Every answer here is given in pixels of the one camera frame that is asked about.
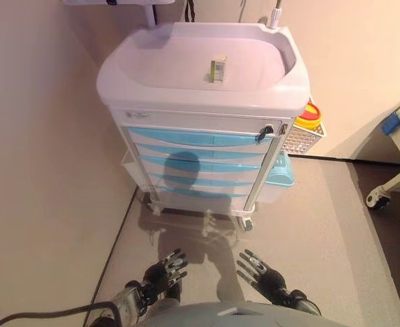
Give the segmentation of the robot left black hand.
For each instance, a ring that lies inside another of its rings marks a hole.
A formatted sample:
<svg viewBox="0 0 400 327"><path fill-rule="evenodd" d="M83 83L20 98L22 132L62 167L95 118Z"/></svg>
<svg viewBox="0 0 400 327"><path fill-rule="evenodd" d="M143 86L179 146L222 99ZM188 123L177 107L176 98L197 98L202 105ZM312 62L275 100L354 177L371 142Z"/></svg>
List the robot left black hand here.
<svg viewBox="0 0 400 327"><path fill-rule="evenodd" d="M175 249L146 270L143 282L150 295L181 301L182 279L187 276L185 257L181 249Z"/></svg>

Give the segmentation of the robot right black hand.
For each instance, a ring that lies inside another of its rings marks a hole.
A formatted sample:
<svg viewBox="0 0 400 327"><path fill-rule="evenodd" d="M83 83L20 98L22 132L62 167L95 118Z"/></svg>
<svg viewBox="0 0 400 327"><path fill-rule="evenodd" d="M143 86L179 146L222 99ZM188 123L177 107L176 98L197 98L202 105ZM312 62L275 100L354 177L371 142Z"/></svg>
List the robot right black hand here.
<svg viewBox="0 0 400 327"><path fill-rule="evenodd" d="M274 305L286 302L288 293L284 277L272 269L259 255L245 249L236 261L237 275Z"/></svg>

